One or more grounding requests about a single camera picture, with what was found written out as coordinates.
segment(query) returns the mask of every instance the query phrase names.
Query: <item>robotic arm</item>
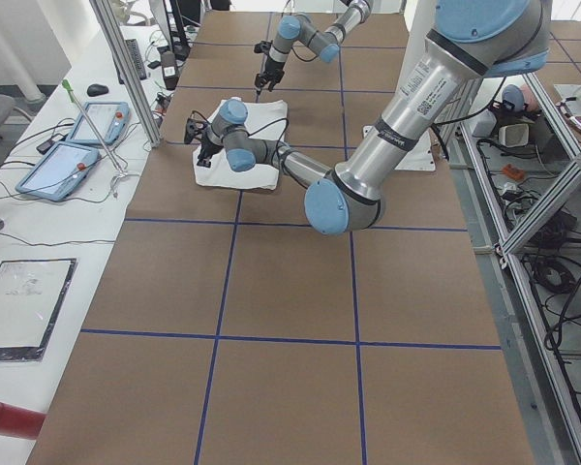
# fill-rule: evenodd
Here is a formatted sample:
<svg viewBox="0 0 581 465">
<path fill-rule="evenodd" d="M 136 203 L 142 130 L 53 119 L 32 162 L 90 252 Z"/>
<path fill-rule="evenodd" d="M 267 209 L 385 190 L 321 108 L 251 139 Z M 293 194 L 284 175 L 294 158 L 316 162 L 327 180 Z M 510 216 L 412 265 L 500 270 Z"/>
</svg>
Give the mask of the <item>robotic arm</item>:
<svg viewBox="0 0 581 465">
<path fill-rule="evenodd" d="M 254 46 L 255 53 L 264 53 L 264 70 L 256 75 L 254 85 L 258 94 L 268 84 L 273 90 L 284 77 L 284 65 L 295 42 L 309 48 L 325 63 L 330 63 L 340 52 L 340 44 L 347 34 L 363 23 L 372 12 L 374 0 L 341 0 L 349 8 L 325 32 L 320 32 L 305 14 L 287 15 L 278 25 L 273 42 L 262 41 Z"/>
<path fill-rule="evenodd" d="M 224 147 L 236 171 L 270 164 L 307 187 L 306 216 L 319 232 L 369 228 L 384 212 L 382 183 L 463 83 L 544 65 L 550 17 L 551 0 L 440 0 L 424 55 L 348 161 L 331 169 L 285 143 L 250 139 L 247 110 L 227 101 L 199 130 L 202 162 Z"/>
</svg>

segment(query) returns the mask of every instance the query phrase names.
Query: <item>black mouse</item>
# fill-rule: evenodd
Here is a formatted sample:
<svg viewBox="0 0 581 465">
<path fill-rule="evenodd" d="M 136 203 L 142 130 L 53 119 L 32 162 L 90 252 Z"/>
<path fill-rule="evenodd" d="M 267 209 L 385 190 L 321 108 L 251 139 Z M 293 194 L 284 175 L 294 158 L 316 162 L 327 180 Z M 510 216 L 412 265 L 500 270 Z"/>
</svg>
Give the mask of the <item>black mouse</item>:
<svg viewBox="0 0 581 465">
<path fill-rule="evenodd" d="M 105 95 L 108 92 L 109 89 L 103 84 L 90 84 L 86 89 L 88 97 L 97 97 L 98 95 Z"/>
</svg>

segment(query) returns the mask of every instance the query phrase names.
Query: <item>blue tablet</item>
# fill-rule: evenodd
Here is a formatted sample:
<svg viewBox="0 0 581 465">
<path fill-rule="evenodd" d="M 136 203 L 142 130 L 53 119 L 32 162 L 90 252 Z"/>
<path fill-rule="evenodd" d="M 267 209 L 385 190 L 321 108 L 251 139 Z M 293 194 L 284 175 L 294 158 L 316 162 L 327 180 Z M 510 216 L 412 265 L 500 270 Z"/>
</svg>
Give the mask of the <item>blue tablet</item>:
<svg viewBox="0 0 581 465">
<path fill-rule="evenodd" d="M 99 150 L 69 142 L 55 143 L 15 186 L 21 193 L 60 202 L 99 162 Z"/>
<path fill-rule="evenodd" d="M 118 140 L 130 116 L 129 105 L 126 102 L 86 102 L 84 109 L 99 133 L 104 136 L 107 145 L 113 145 Z M 67 142 L 101 145 L 82 114 L 77 117 L 74 127 L 67 136 Z"/>
</svg>

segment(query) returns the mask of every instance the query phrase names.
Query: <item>white desk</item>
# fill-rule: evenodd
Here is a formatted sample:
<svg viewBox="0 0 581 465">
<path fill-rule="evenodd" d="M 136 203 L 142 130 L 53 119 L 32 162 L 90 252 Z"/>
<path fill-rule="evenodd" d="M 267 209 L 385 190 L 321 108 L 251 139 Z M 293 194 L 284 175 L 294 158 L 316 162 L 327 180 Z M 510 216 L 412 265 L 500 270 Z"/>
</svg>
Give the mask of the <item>white desk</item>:
<svg viewBox="0 0 581 465">
<path fill-rule="evenodd" d="M 157 30 L 156 27 L 128 27 L 123 29 L 123 33 L 125 38 L 138 39 L 140 52 L 144 57 L 150 35 L 155 30 Z M 153 50 L 150 58 L 157 59 L 157 57 L 157 51 Z M 168 92 L 160 88 L 160 85 L 163 85 L 160 68 L 148 71 L 151 76 L 141 83 L 147 99 L 152 103 L 158 91 L 162 90 L 167 94 Z M 87 100 L 130 101 L 125 87 L 118 84 L 109 48 L 101 33 L 91 41 L 66 78 L 81 102 Z M 86 88 L 93 82 L 107 85 L 109 93 L 89 99 L 86 96 Z M 70 102 L 67 92 L 59 87 L 47 100 L 43 110 L 30 124 L 23 137 L 51 127 L 62 118 L 75 118 L 77 115 L 76 106 Z M 138 116 L 132 112 L 129 124 L 137 121 Z M 49 134 L 45 133 L 17 147 L 8 160 L 36 162 L 41 155 L 35 147 Z M 137 126 L 118 148 L 117 153 L 129 162 L 130 173 L 141 173 L 149 149 L 144 132 L 140 126 Z M 0 170 L 0 180 L 14 193 L 15 185 L 25 175 L 26 170 L 29 170 L 29 167 L 25 165 L 7 165 Z M 102 199 L 109 190 L 109 182 L 114 173 L 111 162 L 104 159 L 89 173 L 74 192 L 74 196 L 90 200 Z M 125 210 L 137 185 L 138 177 L 136 176 L 121 180 L 117 188 L 118 197 L 110 196 L 103 203 L 0 200 L 0 217 L 5 222 L 2 233 L 12 234 L 29 242 L 43 243 L 113 240 L 118 235 Z M 0 197 L 6 194 L 4 188 L 0 186 Z M 0 263 L 4 260 L 77 259 L 73 282 L 60 310 L 43 360 L 32 363 L 0 364 L 0 401 L 40 412 L 47 411 L 111 249 L 111 244 L 29 247 L 0 236 Z M 33 441 L 0 436 L 0 465 L 24 464 L 33 446 Z"/>
</svg>

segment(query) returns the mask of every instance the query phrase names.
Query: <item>keyboard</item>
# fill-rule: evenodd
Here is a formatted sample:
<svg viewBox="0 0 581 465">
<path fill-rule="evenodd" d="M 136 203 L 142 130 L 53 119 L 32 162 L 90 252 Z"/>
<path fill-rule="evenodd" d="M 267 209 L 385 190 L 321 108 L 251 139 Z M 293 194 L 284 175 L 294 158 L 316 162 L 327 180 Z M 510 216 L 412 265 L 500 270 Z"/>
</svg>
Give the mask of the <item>keyboard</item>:
<svg viewBox="0 0 581 465">
<path fill-rule="evenodd" d="M 142 55 L 139 53 L 138 41 L 136 39 L 125 39 L 125 45 L 127 46 L 127 50 L 129 51 L 129 55 L 132 57 L 132 61 L 134 62 L 134 65 L 136 65 L 136 72 L 138 73 L 139 79 L 145 80 L 147 78 L 146 67 L 144 66 L 144 60 L 142 60 Z M 118 66 L 116 66 L 115 61 L 114 61 L 114 66 L 116 67 L 116 74 L 118 75 L 118 82 L 120 84 L 124 84 L 125 81 L 120 76 L 120 72 L 118 71 Z"/>
</svg>

